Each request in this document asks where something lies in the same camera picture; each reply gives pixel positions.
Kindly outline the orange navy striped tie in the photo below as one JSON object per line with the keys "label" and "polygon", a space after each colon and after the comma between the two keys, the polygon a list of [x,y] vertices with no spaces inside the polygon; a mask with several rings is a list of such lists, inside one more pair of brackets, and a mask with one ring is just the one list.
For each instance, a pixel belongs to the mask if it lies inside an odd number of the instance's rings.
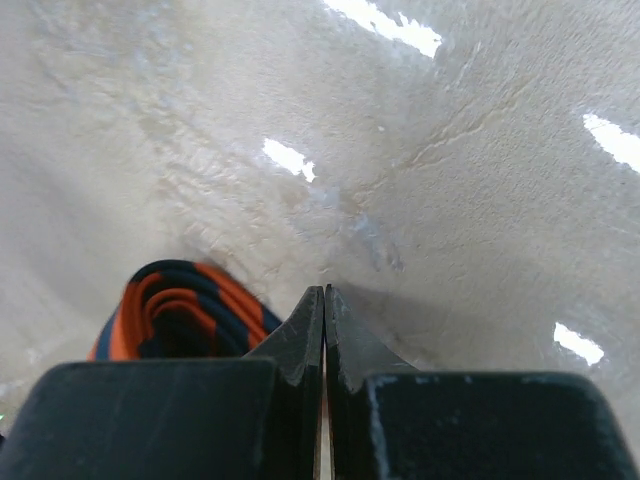
{"label": "orange navy striped tie", "polygon": [[138,270],[88,358],[241,357],[282,321],[224,269],[159,260]]}

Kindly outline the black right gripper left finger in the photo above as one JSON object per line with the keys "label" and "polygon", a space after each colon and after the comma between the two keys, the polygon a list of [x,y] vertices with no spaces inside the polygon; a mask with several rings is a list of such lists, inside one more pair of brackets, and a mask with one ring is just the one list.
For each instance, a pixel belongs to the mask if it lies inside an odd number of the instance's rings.
{"label": "black right gripper left finger", "polygon": [[34,385],[5,479],[316,479],[324,293],[233,359],[76,362]]}

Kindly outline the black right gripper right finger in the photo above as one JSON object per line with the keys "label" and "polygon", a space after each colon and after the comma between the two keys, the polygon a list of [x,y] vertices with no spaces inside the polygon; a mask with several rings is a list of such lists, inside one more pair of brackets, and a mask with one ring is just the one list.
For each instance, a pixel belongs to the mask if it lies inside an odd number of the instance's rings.
{"label": "black right gripper right finger", "polygon": [[337,479],[632,479],[604,396],[549,371],[428,372],[325,291],[326,380]]}

